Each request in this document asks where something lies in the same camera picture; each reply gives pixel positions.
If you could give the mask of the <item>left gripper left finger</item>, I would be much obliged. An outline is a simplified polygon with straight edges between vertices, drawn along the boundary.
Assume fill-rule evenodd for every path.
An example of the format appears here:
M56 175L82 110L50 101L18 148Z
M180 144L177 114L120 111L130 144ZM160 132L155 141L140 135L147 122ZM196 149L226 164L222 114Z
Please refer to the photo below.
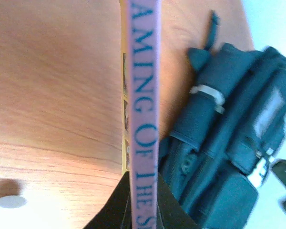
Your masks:
M131 197L129 172L125 172L111 196L84 229L130 229Z

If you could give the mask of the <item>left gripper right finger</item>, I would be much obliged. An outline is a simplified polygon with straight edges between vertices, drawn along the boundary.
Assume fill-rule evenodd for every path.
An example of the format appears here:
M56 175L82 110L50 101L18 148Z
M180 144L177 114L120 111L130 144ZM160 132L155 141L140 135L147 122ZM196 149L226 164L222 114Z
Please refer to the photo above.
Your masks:
M182 210L163 177L158 175L158 229L198 229L199 226Z

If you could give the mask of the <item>navy blue student backpack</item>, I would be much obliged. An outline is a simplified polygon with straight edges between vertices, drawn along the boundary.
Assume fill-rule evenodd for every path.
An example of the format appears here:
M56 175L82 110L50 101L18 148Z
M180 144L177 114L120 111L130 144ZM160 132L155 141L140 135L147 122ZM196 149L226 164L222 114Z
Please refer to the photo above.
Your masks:
M202 229L242 229L286 138L286 57L273 47L211 54L219 18L204 48L187 57L197 80L168 137L159 172L182 210Z

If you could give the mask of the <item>pink Taming of Shrew book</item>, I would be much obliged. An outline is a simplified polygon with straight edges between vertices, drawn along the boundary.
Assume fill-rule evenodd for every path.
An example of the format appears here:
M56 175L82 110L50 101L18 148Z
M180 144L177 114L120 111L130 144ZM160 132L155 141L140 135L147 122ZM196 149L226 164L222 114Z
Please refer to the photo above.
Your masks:
M132 228L157 227L161 1L125 0Z

